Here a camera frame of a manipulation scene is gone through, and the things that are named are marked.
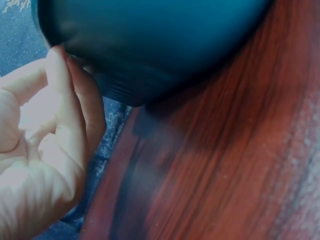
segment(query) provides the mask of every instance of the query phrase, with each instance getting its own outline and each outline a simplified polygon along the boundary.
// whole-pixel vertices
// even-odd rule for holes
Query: finger
[[[68,57],[67,63],[85,119],[88,152],[92,155],[106,132],[104,103],[91,75],[83,70],[73,58]]]
[[[60,46],[53,47],[46,58],[48,87],[56,95],[56,139],[62,152],[83,171],[87,165],[86,125],[75,93],[67,56]]]
[[[1,77],[0,89],[12,93],[22,106],[47,84],[45,60],[40,59]]]

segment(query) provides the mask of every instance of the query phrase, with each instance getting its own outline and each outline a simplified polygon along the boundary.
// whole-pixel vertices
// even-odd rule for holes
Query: dark teal object
[[[227,55],[269,0],[31,0],[50,46],[91,65],[102,94],[130,106],[168,92]]]

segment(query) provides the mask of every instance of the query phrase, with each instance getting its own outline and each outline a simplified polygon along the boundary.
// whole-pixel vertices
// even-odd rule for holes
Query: skin
[[[27,102],[50,114],[23,128]],[[105,131],[95,82],[62,47],[0,79],[0,239],[32,239],[77,204]]]

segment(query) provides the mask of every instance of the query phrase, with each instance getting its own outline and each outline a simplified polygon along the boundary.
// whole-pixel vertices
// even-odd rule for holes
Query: blue patterned fabric
[[[0,0],[0,76],[31,61],[43,58],[47,49],[31,17],[30,0]],[[83,224],[97,184],[131,108],[104,98],[107,132],[89,164],[84,195],[63,219],[36,240],[75,240]]]

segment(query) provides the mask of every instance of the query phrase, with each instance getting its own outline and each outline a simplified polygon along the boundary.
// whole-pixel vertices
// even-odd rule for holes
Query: palm
[[[82,193],[87,160],[104,133],[102,101],[96,86],[87,79],[82,83],[89,85],[81,84],[81,78],[88,76],[78,76],[77,83],[71,80],[74,94],[64,92],[68,86],[59,85],[55,87],[61,88],[57,91],[62,94],[57,94],[50,87],[49,71],[49,86],[45,88],[48,92],[38,93],[23,108],[30,97],[17,97],[10,85],[0,89],[0,228],[9,226],[9,231],[0,229],[4,234],[0,239],[33,237],[76,204]],[[53,93],[50,100],[48,93]],[[87,109],[92,104],[98,106],[94,109],[98,115]],[[91,132],[93,119],[101,127]],[[95,139],[88,144],[93,135]]]

